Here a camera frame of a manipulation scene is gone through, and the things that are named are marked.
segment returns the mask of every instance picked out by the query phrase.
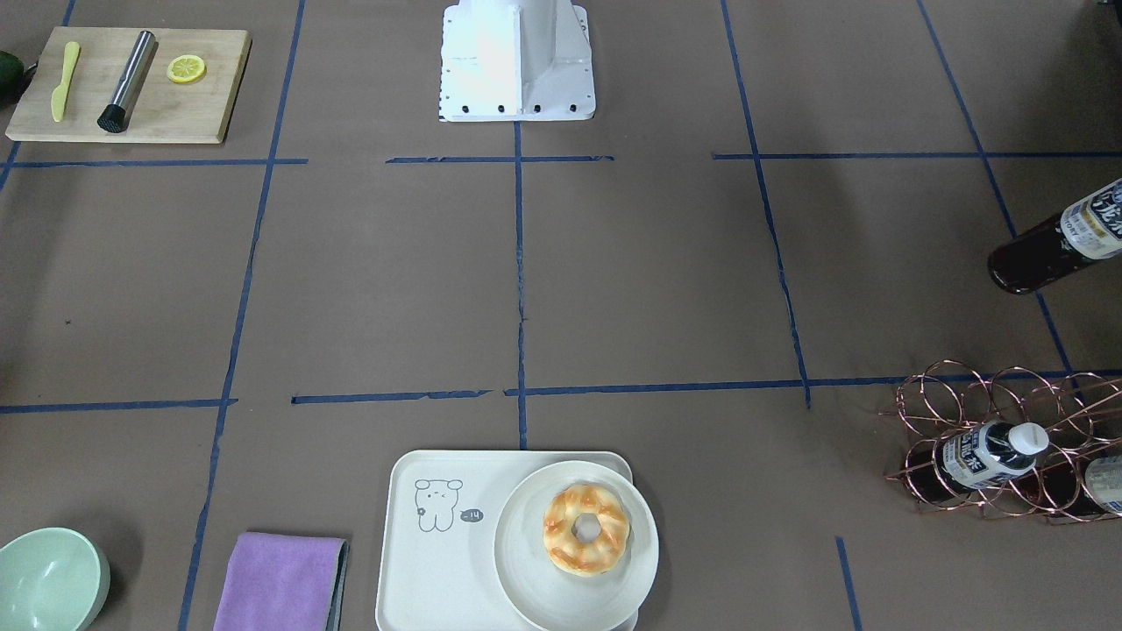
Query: bottle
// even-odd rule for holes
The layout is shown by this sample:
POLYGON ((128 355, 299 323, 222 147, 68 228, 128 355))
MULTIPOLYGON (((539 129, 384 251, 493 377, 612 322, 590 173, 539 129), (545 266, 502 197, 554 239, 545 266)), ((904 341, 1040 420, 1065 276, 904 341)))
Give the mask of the bottle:
POLYGON ((1083 469, 1084 486, 1075 470, 1067 466, 1048 467, 1041 472, 1045 490, 1040 493, 1036 478, 1026 478, 1028 497, 1034 504, 1047 506, 1055 502, 1060 505, 1072 501, 1064 512, 1080 519, 1094 519, 1106 513, 1122 513, 1122 456, 1092 460, 1083 469))
POLYGON ((936 445, 912 463, 916 467, 934 457, 934 466, 916 468, 909 476, 922 499, 938 504, 1031 472, 1036 455, 1046 448, 1048 435, 1036 423, 990 421, 936 445))
POLYGON ((1122 180, 1088 195, 990 255, 990 277, 1014 294, 1122 254, 1122 180))

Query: wire bottle rack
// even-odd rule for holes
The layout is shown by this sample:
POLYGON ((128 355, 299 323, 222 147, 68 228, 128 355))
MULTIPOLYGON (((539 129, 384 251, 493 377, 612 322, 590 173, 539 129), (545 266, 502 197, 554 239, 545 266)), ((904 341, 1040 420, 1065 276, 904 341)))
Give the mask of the wire bottle rack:
POLYGON ((904 379, 893 408, 882 415, 903 423, 910 446, 902 468, 886 477, 903 485, 920 512, 974 510, 984 519, 1036 515, 1052 524, 1122 516, 1097 514, 1097 506, 1086 510, 1083 476, 1095 458, 1122 455, 1122 379, 1075 373, 1049 381, 1021 367, 983 376, 962 362, 945 359, 904 379), (1050 445, 1031 473, 959 495, 931 456, 951 436, 991 420, 1034 422, 1048 432, 1050 445))

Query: mint green bowl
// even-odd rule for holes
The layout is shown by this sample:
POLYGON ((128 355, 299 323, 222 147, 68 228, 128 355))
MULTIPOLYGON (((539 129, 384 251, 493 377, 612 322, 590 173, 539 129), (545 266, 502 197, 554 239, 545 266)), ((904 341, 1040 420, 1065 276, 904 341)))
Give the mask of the mint green bowl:
POLYGON ((44 528, 0 548, 0 629, 82 631, 108 592, 105 555, 73 530, 44 528))

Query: bottle cap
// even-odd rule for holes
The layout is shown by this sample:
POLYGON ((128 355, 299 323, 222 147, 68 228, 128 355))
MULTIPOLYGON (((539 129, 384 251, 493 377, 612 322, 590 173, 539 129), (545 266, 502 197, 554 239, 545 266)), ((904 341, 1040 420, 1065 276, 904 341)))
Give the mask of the bottle cap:
POLYGON ((1009 443, 1021 454, 1031 456, 1048 448, 1048 433, 1037 423, 1021 423, 1009 430, 1009 443))

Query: glazed donut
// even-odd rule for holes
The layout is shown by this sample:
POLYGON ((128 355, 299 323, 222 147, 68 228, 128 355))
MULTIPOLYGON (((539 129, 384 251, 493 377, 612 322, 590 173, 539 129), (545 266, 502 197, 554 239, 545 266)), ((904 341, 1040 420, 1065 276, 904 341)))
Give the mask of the glazed donut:
POLYGON ((542 542, 550 560, 577 576, 596 576, 616 567, 624 550, 631 523, 619 500, 607 488, 573 484, 562 491, 545 511, 542 542), (577 518, 594 514, 600 534, 585 543, 573 532, 577 518))

